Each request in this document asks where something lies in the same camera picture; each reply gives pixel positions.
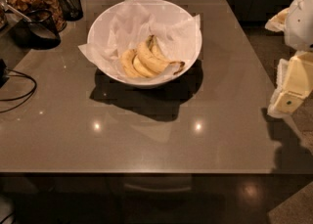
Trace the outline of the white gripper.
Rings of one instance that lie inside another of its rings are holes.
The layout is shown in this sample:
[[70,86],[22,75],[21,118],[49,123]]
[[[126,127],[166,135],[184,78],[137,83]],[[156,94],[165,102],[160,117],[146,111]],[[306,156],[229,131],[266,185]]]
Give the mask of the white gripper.
[[265,28],[281,31],[285,44],[297,51],[288,61],[280,59],[277,87],[267,110],[268,115],[283,118],[293,114],[313,91],[313,0],[293,0]]

